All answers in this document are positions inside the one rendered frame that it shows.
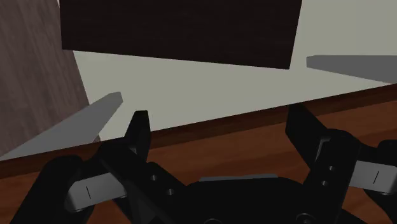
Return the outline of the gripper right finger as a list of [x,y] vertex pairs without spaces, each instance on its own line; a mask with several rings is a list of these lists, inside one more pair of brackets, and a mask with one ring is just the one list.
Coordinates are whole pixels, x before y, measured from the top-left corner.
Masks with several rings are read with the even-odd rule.
[[289,106],[285,133],[310,169],[296,224],[366,224],[342,207],[350,186],[364,190],[397,224],[397,139],[368,146],[327,128],[303,104]]

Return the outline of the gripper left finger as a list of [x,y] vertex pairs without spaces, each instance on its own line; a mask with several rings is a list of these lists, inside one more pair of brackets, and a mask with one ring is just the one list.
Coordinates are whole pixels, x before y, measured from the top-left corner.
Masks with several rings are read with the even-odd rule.
[[64,155],[48,161],[10,224],[87,224],[95,204],[76,207],[70,189],[105,174],[121,184],[114,199],[132,224],[186,224],[178,203],[185,186],[148,162],[151,131],[147,111],[136,111],[123,138],[103,143],[84,161]]

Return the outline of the brown wooden table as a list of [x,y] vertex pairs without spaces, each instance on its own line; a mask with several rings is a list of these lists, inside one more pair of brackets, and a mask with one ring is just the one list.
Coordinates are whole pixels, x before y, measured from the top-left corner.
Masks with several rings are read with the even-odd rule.
[[[397,139],[397,84],[305,105],[327,127],[346,130],[370,146]],[[286,113],[280,106],[154,131],[148,158],[186,184],[202,176],[260,173],[301,182],[309,170],[286,136]],[[90,143],[0,162],[0,224],[10,224],[47,161],[63,155],[88,159],[98,147]]]

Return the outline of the dark robot stand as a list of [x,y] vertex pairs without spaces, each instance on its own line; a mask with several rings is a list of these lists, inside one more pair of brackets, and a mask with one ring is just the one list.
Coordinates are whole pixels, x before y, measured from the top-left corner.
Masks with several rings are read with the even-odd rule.
[[59,0],[65,50],[288,69],[302,0]]

